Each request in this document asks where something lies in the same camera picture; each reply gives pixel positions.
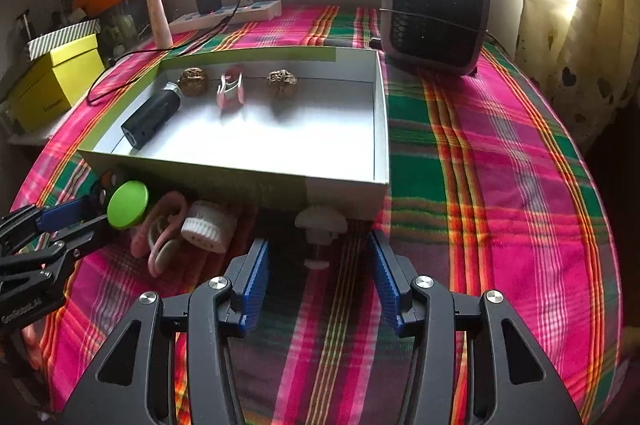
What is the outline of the left brown walnut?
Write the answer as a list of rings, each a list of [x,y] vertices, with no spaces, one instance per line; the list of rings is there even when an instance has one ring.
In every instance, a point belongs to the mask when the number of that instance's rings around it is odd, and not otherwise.
[[[202,96],[208,90],[208,76],[202,68],[186,68],[180,74],[178,86],[186,97]]]

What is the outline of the right brown walnut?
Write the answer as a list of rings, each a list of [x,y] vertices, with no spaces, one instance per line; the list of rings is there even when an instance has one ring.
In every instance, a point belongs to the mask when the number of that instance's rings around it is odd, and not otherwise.
[[[297,92],[298,79],[288,70],[271,71],[266,80],[269,93],[273,98],[291,98]]]

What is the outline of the pink clip in tray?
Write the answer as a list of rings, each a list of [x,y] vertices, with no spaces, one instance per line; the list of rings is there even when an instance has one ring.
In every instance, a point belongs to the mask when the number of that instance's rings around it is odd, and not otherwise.
[[[242,107],[245,104],[243,68],[241,66],[232,66],[222,73],[216,100],[221,111]]]

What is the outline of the striped white box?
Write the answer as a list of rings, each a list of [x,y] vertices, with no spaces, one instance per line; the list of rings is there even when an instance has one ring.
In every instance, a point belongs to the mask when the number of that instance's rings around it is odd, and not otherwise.
[[[73,41],[101,31],[100,20],[91,19],[40,35],[29,41],[24,48],[24,55],[28,61],[34,61],[42,57],[52,49],[61,47]]]

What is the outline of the white ribbed round cap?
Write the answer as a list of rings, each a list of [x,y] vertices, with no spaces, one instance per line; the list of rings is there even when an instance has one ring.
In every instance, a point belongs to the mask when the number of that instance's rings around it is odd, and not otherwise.
[[[234,236],[238,217],[215,203],[196,201],[189,208],[181,227],[184,240],[199,249],[226,254]]]

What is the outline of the black round button remote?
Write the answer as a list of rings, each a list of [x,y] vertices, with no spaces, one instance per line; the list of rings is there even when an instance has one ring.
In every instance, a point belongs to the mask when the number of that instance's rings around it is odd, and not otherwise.
[[[89,197],[97,210],[105,210],[115,191],[126,182],[126,174],[114,167],[102,173],[90,188]]]

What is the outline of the black rectangular flashlight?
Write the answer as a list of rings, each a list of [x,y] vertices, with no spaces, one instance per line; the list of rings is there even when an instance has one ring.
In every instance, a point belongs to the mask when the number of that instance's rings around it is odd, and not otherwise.
[[[129,145],[141,150],[180,109],[183,94],[174,82],[146,99],[120,128]]]

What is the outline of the white power strip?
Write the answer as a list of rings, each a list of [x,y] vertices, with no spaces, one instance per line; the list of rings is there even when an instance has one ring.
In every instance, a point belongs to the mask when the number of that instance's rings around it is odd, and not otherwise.
[[[282,15],[282,3],[280,0],[258,2],[248,6],[241,6],[234,10],[233,6],[223,7],[210,14],[201,15],[198,12],[185,14],[169,23],[172,34],[207,30],[216,26],[225,18],[230,17],[230,24],[270,21]]]

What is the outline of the grey portable heater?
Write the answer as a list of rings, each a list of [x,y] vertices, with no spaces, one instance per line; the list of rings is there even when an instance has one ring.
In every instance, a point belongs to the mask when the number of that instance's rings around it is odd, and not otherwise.
[[[476,70],[491,0],[381,0],[375,47],[392,59],[456,76]]]

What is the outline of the green cap white knob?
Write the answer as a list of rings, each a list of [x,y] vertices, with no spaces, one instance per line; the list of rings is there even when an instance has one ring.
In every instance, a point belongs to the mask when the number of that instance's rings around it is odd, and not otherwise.
[[[117,230],[137,226],[149,203],[149,190],[139,180],[129,180],[119,186],[107,204],[108,223]]]

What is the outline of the pink white clip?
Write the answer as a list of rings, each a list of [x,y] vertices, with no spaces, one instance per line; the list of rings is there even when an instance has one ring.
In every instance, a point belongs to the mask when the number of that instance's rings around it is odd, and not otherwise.
[[[170,191],[156,202],[134,231],[130,253],[134,258],[146,258],[153,278],[159,277],[179,252],[187,212],[186,198],[177,191]]]

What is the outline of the white and green cardboard tray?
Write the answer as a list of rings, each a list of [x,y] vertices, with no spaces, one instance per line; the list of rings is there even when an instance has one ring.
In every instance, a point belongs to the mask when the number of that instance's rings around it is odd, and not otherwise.
[[[217,88],[232,66],[243,68],[245,104],[221,111]],[[205,70],[207,93],[184,98],[134,150],[122,123],[190,67]],[[276,99],[266,77],[282,69],[298,79],[297,92]],[[117,166],[205,200],[289,212],[326,205],[349,219],[373,220],[390,183],[380,57],[367,49],[288,46],[167,58],[106,110],[79,153],[97,172]]]

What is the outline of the cream patterned curtain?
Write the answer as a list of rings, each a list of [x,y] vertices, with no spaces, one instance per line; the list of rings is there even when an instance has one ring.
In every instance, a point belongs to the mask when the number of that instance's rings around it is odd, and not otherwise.
[[[516,64],[582,150],[639,89],[639,0],[524,0]]]

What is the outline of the pink cosmetic tube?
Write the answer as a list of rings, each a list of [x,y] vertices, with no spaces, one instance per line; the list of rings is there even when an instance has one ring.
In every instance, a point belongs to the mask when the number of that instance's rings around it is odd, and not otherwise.
[[[157,49],[169,49],[172,36],[162,0],[146,0],[153,40]]]

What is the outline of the white mushroom knob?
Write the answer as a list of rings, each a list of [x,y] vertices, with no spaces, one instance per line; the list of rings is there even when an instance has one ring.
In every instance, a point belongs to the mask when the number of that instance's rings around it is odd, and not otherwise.
[[[307,258],[304,266],[309,270],[328,268],[329,262],[319,258],[320,249],[347,231],[345,216],[329,206],[314,205],[297,214],[295,226],[305,230],[307,243],[314,247],[314,257]]]

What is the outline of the brown walnut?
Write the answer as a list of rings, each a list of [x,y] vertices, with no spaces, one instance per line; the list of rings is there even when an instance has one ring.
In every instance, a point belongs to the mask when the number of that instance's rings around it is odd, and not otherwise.
[[[202,96],[208,90],[208,76],[202,68],[186,68],[180,74],[178,86],[186,97]]]
[[[297,92],[298,79],[288,70],[271,71],[266,80],[269,93],[273,98],[291,98]]]

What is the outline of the yellow cardboard box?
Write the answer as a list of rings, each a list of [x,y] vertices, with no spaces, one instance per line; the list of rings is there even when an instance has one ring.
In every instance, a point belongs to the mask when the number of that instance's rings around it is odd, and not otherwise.
[[[11,89],[10,112],[30,133],[70,110],[103,71],[96,34],[54,48]]]

